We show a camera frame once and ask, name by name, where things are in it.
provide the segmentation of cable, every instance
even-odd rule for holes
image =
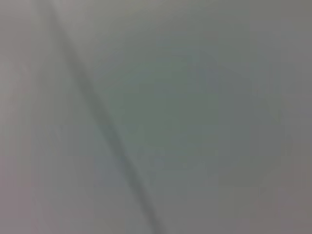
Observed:
[[[152,234],[166,234],[165,227],[158,217],[152,199],[146,192],[139,175],[128,158],[123,143],[106,110],[104,103],[96,94],[88,76],[84,63],[79,59],[74,46],[59,22],[54,6],[49,0],[33,0],[38,10],[43,26],[47,27],[53,43],[59,47],[65,62],[72,73],[74,82],[80,90],[91,115],[96,122],[102,136],[107,140],[114,155],[119,170],[124,175],[137,203],[149,224]]]

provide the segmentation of dark line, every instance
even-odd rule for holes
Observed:
[[[150,225],[152,234],[166,234],[167,232],[164,225],[156,214],[152,199],[146,192],[134,165],[128,158],[113,121],[111,120],[104,103],[96,94],[84,63],[79,59],[74,46],[59,22],[54,6],[49,0],[34,1],[43,26],[47,27],[53,43],[56,43],[61,49],[65,62],[72,73],[73,79],[75,80],[102,136],[107,140],[114,155],[115,163],[123,173],[147,223]]]

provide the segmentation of gray surface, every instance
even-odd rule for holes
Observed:
[[[148,233],[60,54],[15,1],[0,8],[0,231]],[[55,3],[170,234],[311,232],[310,3]]]

